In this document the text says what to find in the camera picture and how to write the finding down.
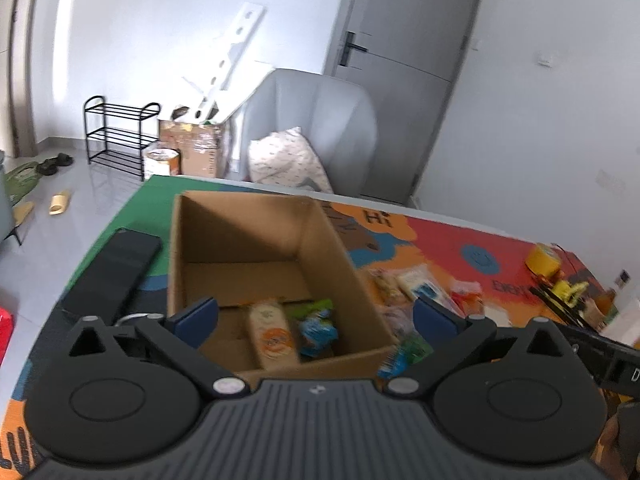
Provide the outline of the beige orange snack bar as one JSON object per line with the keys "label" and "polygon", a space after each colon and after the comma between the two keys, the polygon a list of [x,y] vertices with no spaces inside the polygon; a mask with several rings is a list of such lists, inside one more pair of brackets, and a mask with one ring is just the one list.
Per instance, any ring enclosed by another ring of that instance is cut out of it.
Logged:
{"label": "beige orange snack bar", "polygon": [[293,333],[281,305],[273,299],[258,301],[247,308],[247,331],[263,370],[299,366]]}

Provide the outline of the black slippers pair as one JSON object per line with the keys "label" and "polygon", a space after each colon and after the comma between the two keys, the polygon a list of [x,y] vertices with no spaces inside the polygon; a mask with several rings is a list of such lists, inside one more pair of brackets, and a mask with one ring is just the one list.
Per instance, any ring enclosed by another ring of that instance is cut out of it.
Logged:
{"label": "black slippers pair", "polygon": [[55,157],[48,158],[36,166],[36,173],[43,177],[53,176],[60,168],[72,166],[73,156],[65,153],[58,153]]}

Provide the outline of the white wall switch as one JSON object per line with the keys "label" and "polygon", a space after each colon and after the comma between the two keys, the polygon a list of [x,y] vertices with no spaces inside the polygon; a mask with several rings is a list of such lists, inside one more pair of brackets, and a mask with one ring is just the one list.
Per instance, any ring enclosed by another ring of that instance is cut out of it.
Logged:
{"label": "white wall switch", "polygon": [[536,63],[540,66],[553,68],[555,66],[555,56],[552,53],[541,52],[537,55]]}

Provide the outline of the green snack packet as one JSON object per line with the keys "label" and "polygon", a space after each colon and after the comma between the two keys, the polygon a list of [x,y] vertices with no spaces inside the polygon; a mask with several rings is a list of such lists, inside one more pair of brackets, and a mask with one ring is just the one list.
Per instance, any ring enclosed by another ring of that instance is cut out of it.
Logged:
{"label": "green snack packet", "polygon": [[405,334],[390,356],[378,368],[376,376],[389,380],[405,373],[408,368],[419,363],[433,353],[432,346],[417,332]]}

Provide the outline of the brown cardboard box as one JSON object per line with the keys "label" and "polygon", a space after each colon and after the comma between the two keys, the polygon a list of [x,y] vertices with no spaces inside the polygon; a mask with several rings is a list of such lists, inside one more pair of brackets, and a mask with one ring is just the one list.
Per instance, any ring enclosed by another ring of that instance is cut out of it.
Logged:
{"label": "brown cardboard box", "polygon": [[[308,197],[188,191],[176,196],[168,266],[168,306],[217,301],[218,323],[201,344],[207,359],[251,386],[267,378],[371,379],[394,337],[370,299],[322,206]],[[275,368],[259,359],[265,340],[250,334],[247,308],[262,300],[329,299],[337,341],[320,358]]]}

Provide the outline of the blue snack packet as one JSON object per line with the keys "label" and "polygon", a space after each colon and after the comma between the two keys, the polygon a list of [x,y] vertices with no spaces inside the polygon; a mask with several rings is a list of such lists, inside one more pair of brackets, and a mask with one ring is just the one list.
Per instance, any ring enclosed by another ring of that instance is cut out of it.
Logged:
{"label": "blue snack packet", "polygon": [[298,322],[298,330],[302,338],[299,353],[306,358],[320,356],[338,338],[337,328],[332,322],[332,310],[329,308],[310,310]]}

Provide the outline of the green floor mat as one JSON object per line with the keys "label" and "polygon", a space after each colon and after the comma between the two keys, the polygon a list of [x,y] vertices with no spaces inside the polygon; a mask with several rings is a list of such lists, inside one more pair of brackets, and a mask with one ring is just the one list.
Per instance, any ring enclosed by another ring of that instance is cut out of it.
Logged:
{"label": "green floor mat", "polygon": [[40,180],[37,166],[38,162],[25,162],[4,176],[4,180],[6,180],[6,192],[8,193],[11,206],[17,205],[37,186]]}

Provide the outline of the yellow slipper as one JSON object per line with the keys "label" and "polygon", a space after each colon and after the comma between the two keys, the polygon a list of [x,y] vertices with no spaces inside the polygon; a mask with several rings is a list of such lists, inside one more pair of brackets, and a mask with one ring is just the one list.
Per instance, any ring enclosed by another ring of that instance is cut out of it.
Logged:
{"label": "yellow slipper", "polygon": [[13,218],[15,226],[21,226],[28,216],[34,211],[35,203],[28,202],[17,204],[13,207]]}
{"label": "yellow slipper", "polygon": [[49,214],[50,216],[58,216],[59,214],[64,214],[68,205],[70,204],[70,196],[72,193],[70,190],[64,190],[62,192],[58,192],[51,197],[50,206],[49,206]]}

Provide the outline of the white orange bucket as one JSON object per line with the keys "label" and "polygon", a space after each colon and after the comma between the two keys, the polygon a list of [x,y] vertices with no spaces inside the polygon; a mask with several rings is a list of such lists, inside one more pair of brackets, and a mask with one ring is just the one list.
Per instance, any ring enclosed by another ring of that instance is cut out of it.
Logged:
{"label": "white orange bucket", "polygon": [[143,177],[173,177],[180,174],[180,154],[172,148],[147,148],[143,153]]}

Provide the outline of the white dotted pillow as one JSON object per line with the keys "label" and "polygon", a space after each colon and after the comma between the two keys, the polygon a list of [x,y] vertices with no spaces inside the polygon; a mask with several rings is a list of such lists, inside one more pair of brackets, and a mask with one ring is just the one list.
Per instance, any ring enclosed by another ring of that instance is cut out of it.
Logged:
{"label": "white dotted pillow", "polygon": [[319,157],[300,127],[275,131],[262,139],[251,140],[247,160],[252,182],[333,192]]}

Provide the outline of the red white snack packet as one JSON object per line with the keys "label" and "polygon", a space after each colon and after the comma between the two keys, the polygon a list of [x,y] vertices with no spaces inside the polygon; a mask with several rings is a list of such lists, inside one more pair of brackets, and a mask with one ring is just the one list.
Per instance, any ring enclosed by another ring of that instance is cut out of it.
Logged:
{"label": "red white snack packet", "polygon": [[479,282],[452,280],[449,296],[465,316],[484,314],[483,289]]}

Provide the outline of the black shoe rack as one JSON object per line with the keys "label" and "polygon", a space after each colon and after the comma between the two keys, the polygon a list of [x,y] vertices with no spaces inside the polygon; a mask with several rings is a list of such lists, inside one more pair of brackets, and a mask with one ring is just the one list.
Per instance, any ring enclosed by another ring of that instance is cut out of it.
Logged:
{"label": "black shoe rack", "polygon": [[144,180],[143,152],[158,140],[160,103],[142,107],[92,96],[84,103],[85,150],[89,165],[114,169]]}

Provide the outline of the red box on floor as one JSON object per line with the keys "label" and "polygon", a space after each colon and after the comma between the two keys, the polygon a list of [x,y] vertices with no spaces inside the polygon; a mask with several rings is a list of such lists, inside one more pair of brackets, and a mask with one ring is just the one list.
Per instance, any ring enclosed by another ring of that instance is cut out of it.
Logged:
{"label": "red box on floor", "polygon": [[14,331],[14,318],[11,312],[0,308],[0,363],[3,362]]}

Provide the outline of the grey door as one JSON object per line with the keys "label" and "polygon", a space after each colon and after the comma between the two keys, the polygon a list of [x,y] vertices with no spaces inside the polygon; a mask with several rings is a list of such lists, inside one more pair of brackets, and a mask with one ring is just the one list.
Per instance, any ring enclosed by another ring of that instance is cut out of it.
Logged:
{"label": "grey door", "polygon": [[[480,0],[342,0],[326,73],[359,84],[378,121],[364,195],[408,202],[435,143]],[[367,53],[339,66],[346,32]]]}

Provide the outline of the brown carton on floor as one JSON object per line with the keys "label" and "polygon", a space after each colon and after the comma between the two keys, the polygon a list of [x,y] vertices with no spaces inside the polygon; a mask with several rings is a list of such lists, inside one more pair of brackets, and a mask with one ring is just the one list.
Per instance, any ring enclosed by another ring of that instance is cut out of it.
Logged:
{"label": "brown carton on floor", "polygon": [[223,178],[228,174],[234,127],[221,124],[189,124],[161,119],[158,140],[162,148],[180,155],[180,171],[190,177]]}

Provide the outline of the yellow black tool pile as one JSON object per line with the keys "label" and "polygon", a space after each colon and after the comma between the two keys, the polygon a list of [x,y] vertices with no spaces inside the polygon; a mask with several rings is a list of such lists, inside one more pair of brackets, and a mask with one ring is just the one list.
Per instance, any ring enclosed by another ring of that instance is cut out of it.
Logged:
{"label": "yellow black tool pile", "polygon": [[554,284],[544,281],[538,276],[536,284],[529,287],[529,291],[540,299],[564,324],[588,330],[595,333],[598,324],[587,318],[590,307],[589,298],[585,293],[588,282],[570,284],[561,278]]}

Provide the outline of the white blue long snack pack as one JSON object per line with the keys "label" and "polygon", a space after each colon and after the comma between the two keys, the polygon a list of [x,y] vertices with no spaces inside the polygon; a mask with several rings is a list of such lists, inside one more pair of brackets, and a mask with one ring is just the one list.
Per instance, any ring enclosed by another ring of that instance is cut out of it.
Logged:
{"label": "white blue long snack pack", "polygon": [[400,270],[396,274],[396,281],[400,290],[411,301],[416,301],[419,298],[431,299],[449,311],[459,316],[463,315],[446,290],[437,283],[426,264]]}

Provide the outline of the white perforated board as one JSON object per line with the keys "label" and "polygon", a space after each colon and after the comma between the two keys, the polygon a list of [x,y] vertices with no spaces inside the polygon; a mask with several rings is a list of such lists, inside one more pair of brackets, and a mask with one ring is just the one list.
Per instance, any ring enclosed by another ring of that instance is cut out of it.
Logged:
{"label": "white perforated board", "polygon": [[222,92],[227,89],[234,69],[265,13],[266,7],[262,4],[244,2],[232,16],[214,58],[215,66],[210,83],[195,107],[193,117],[196,122],[211,122],[218,114]]}

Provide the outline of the black smartphone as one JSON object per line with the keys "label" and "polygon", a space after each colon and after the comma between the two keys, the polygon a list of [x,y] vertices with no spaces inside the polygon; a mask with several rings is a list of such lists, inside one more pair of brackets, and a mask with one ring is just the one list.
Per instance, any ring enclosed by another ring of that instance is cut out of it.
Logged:
{"label": "black smartphone", "polygon": [[118,229],[63,295],[62,311],[73,320],[96,316],[113,324],[162,246],[158,236]]}

